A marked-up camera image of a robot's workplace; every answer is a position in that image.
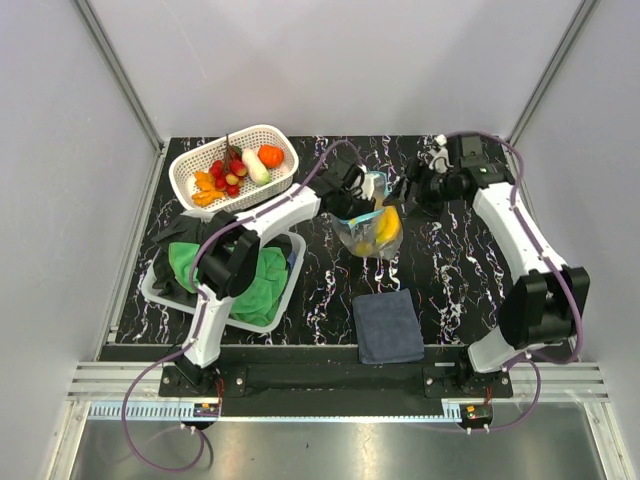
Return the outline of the yellow fake banana bunch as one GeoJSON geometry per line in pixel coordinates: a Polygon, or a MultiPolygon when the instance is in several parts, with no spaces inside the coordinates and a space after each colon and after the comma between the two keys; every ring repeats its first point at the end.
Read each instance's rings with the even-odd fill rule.
{"type": "Polygon", "coordinates": [[[364,219],[352,221],[349,226],[348,247],[356,257],[391,260],[402,243],[402,224],[394,207],[384,207],[365,215],[364,219]]]}

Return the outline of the clear zip top bag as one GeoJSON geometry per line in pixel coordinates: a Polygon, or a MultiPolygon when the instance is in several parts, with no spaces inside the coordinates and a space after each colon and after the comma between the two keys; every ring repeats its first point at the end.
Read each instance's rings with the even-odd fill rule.
{"type": "Polygon", "coordinates": [[[400,249],[403,230],[397,209],[382,205],[390,193],[387,175],[367,172],[363,192],[374,201],[374,211],[349,220],[330,215],[334,232],[353,256],[391,261],[400,249]]]}

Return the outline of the orange fake bell pepper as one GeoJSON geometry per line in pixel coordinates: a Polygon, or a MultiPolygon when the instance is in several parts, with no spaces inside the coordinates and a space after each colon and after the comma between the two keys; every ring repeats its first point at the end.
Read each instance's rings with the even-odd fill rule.
{"type": "Polygon", "coordinates": [[[284,162],[284,151],[273,145],[262,145],[258,150],[258,157],[268,169],[278,168],[284,162]]]}

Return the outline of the white fake daikon radish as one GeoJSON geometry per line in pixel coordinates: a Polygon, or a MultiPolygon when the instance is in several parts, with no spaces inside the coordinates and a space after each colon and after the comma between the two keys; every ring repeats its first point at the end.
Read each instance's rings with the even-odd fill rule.
{"type": "Polygon", "coordinates": [[[245,148],[242,151],[242,162],[247,169],[249,177],[256,185],[263,186],[271,182],[269,170],[253,149],[245,148]]]}

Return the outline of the red fake strawberry bunch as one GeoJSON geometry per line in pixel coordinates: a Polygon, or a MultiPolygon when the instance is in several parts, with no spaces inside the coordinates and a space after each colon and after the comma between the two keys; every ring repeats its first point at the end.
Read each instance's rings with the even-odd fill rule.
{"type": "Polygon", "coordinates": [[[247,169],[241,159],[242,151],[232,145],[229,136],[225,137],[223,146],[223,158],[215,160],[209,168],[209,173],[215,179],[216,190],[223,191],[229,197],[235,198],[247,175],[247,169]]]}

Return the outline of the orange fake ginger root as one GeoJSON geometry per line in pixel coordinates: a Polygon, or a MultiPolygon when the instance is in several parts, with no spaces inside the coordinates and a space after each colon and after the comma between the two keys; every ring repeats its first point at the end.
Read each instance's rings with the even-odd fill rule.
{"type": "Polygon", "coordinates": [[[199,191],[215,191],[215,179],[209,172],[197,171],[194,173],[195,185],[199,191]]]}

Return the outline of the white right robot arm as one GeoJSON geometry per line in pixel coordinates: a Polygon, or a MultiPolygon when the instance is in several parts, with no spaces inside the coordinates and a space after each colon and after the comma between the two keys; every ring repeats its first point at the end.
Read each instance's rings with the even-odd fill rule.
{"type": "Polygon", "coordinates": [[[494,162],[483,145],[488,137],[475,131],[434,137],[427,153],[407,164],[386,201],[413,201],[430,218],[442,213],[448,202],[465,201],[490,230],[508,264],[512,287],[498,307],[497,326],[466,348],[453,374],[457,390],[470,397],[488,387],[490,374],[531,357],[547,360],[543,350],[551,344],[573,339],[565,361],[578,360],[590,287],[586,269],[570,266],[526,209],[520,194],[520,153],[497,138],[517,165],[494,162]]]}

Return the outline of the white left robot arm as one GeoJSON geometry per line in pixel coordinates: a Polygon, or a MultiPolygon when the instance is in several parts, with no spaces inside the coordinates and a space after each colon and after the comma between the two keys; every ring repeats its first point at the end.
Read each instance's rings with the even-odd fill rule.
{"type": "Polygon", "coordinates": [[[231,308],[254,281],[260,250],[290,227],[323,212],[349,220],[374,210],[374,175],[365,167],[339,161],[314,170],[261,206],[240,214],[221,212],[206,224],[207,238],[189,272],[197,295],[195,313],[177,363],[185,367],[181,384],[196,396],[215,386],[210,367],[220,356],[231,308]]]}

